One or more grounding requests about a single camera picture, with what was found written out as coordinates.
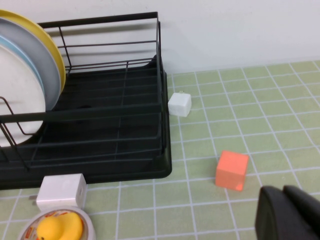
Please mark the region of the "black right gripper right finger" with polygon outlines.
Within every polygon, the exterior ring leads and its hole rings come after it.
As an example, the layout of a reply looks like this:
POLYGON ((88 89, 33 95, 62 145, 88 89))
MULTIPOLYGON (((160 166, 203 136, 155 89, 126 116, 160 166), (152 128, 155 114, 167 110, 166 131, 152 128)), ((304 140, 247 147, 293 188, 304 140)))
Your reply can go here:
POLYGON ((319 200, 293 185, 285 185, 283 192, 312 227, 320 226, 319 200))

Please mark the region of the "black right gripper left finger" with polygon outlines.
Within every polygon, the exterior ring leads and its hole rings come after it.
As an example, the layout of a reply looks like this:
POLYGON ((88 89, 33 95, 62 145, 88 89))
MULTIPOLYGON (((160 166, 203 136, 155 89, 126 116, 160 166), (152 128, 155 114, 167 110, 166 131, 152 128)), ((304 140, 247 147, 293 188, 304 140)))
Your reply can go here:
POLYGON ((258 240, 318 240, 320 227, 312 227, 283 192, 274 186, 259 191, 255 217, 258 240))

